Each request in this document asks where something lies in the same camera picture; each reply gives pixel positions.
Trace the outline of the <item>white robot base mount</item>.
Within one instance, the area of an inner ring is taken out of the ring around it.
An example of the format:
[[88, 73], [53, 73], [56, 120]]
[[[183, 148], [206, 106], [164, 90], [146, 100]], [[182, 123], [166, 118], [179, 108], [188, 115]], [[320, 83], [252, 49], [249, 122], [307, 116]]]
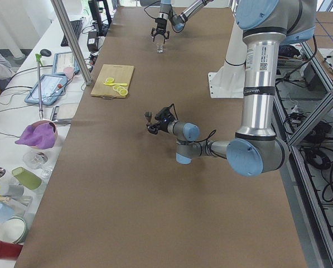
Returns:
[[211, 98], [243, 98], [246, 55], [243, 31], [234, 22], [224, 65], [208, 74]]

